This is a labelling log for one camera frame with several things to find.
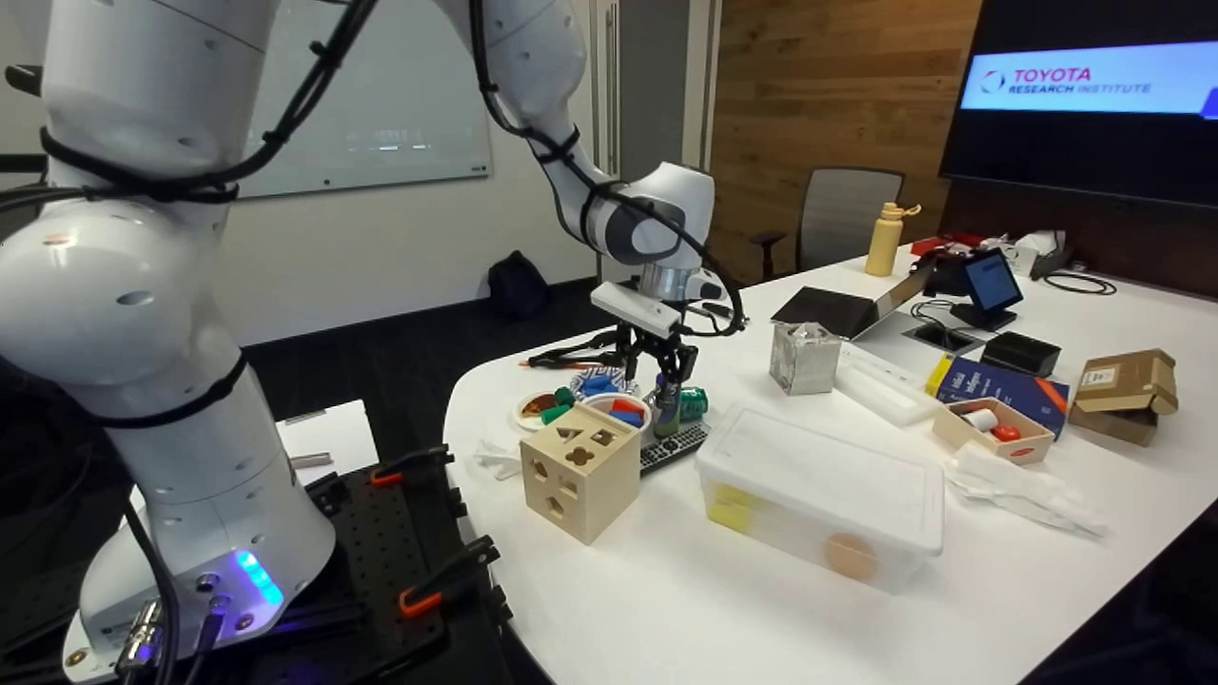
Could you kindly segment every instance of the black box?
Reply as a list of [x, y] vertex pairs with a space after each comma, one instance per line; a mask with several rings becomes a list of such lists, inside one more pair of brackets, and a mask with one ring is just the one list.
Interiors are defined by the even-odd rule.
[[1063, 356], [1063, 348], [1006, 330], [987, 344], [983, 362], [1006, 366], [1006, 368], [1023, 368], [1036, 376], [1053, 376], [1058, 356]]

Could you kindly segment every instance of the white table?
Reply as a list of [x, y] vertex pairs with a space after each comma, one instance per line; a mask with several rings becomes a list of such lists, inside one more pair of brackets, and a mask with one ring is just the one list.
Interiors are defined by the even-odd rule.
[[[929, 423], [895, 430], [847, 395], [789, 399], [765, 376], [767, 316], [800, 285], [883, 295], [889, 282], [839, 262], [747, 288], [753, 326], [705, 344], [691, 386], [710, 402], [765, 402], [946, 462]], [[503, 357], [471, 368], [449, 399], [444, 442], [471, 527], [503, 560], [496, 578], [513, 630], [559, 685], [640, 682], [832, 682], [832, 685], [987, 685], [1021, 682], [1116, 597], [1218, 496], [1218, 305], [1118, 282], [1118, 298], [1070, 298], [1023, 282], [1013, 330], [1063, 348], [1058, 376], [1084, 357], [1163, 348], [1176, 356], [1181, 414], [1150, 451], [1065, 430], [1047, 471], [1078, 486], [1110, 527], [1103, 539], [1039, 529], [1006, 509], [942, 503], [942, 556], [908, 590], [877, 594], [808, 560], [705, 520], [696, 466], [649, 481], [595, 543], [579, 543], [525, 505], [522, 481], [492, 467], [522, 430], [508, 413], [559, 389], [568, 375]], [[938, 356], [888, 324], [870, 356], [923, 375]]]

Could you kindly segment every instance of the plastic lid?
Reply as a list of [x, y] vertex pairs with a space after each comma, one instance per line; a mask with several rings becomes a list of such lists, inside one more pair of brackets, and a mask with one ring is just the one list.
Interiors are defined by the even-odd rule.
[[785, 509], [915, 552], [942, 543], [942, 481], [929, 462], [889, 458], [762, 413], [732, 413], [696, 462]]

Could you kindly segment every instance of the floor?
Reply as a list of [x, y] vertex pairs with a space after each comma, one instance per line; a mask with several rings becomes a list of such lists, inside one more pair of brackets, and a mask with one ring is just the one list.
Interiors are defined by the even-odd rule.
[[[440, 413], [464, 368], [602, 324], [584, 285], [564, 285], [532, 319], [460, 305], [253, 348], [249, 362], [272, 414], [366, 399], [386, 458], [440, 442]], [[87, 418], [51, 389], [0, 366], [0, 668], [16, 637], [71, 609], [81, 572], [110, 533], [123, 496], [126, 481]], [[1218, 685], [1218, 513], [1191, 527], [1027, 682]]]

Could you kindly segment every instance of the blue light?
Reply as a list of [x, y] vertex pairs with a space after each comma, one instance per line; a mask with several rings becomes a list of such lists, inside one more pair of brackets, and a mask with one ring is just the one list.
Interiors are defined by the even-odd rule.
[[258, 564], [258, 556], [237, 552], [237, 569], [239, 569], [242, 578], [253, 585], [253, 594], [262, 597], [262, 605], [280, 605], [280, 590], [272, 585], [272, 578], [267, 574], [267, 569]]

